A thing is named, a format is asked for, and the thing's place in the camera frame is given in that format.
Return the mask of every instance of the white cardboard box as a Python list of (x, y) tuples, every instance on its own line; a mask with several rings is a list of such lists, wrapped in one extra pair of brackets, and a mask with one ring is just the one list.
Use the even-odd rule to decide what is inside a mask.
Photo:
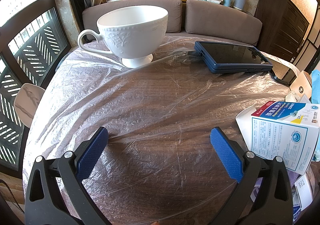
[(290, 85), (290, 89), (291, 91), (295, 91), (300, 97), (306, 94), (306, 96), (310, 98), (312, 93), (312, 80), (310, 75), (302, 71), (293, 81), (292, 85)]
[(320, 105), (269, 101), (236, 117), (249, 150), (272, 160), (281, 156), (287, 169), (303, 175), (316, 147)]

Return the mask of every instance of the blue gripper pad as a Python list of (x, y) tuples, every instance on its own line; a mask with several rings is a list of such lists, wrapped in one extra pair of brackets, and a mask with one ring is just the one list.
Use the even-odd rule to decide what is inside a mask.
[(109, 134), (106, 128), (100, 127), (92, 138), (82, 142), (75, 152), (79, 152), (76, 161), (76, 178), (78, 181), (89, 178), (104, 148), (108, 144)]
[(211, 130), (210, 142), (217, 152), (224, 168), (232, 179), (236, 179), (239, 183), (243, 176), (243, 150), (235, 141), (231, 141), (216, 127)]

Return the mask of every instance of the drawer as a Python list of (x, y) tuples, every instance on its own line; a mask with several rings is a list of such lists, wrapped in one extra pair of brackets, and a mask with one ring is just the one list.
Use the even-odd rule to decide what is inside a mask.
[(284, 52), (281, 52), (280, 50), (274, 48), (274, 47), (269, 47), (268, 51), (267, 51), (268, 54), (270, 55), (273, 55), (273, 56), (277, 56), (287, 62), (290, 62), (291, 59), (292, 59), (292, 56), (284, 53)]
[(291, 57), (298, 49), (298, 46), (294, 42), (290, 41), (278, 32), (276, 33), (270, 46), (290, 55)]
[(287, 9), (284, 11), (283, 17), (293, 26), (295, 26), (298, 21), (299, 13), (295, 10), (295, 8), (288, 4)]
[(309, 26), (309, 23), (306, 22), (300, 15), (298, 16), (298, 21), (296, 23), (296, 29), (301, 33), (305, 34), (307, 31), (307, 28)]
[(300, 44), (302, 40), (302, 34), (286, 19), (283, 19), (280, 23), (280, 28), (278, 32), (297, 46)]

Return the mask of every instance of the dark wooden dresser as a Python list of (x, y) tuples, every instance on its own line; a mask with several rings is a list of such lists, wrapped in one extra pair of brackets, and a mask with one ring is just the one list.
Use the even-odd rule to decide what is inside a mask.
[(257, 48), (292, 62), (309, 22), (291, 0), (259, 0), (254, 16), (262, 22)]

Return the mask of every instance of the phone screen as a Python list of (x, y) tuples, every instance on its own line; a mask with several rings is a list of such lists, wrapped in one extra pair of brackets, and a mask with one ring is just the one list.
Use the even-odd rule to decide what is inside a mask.
[(232, 44), (200, 43), (217, 63), (257, 63), (271, 65), (254, 48)]

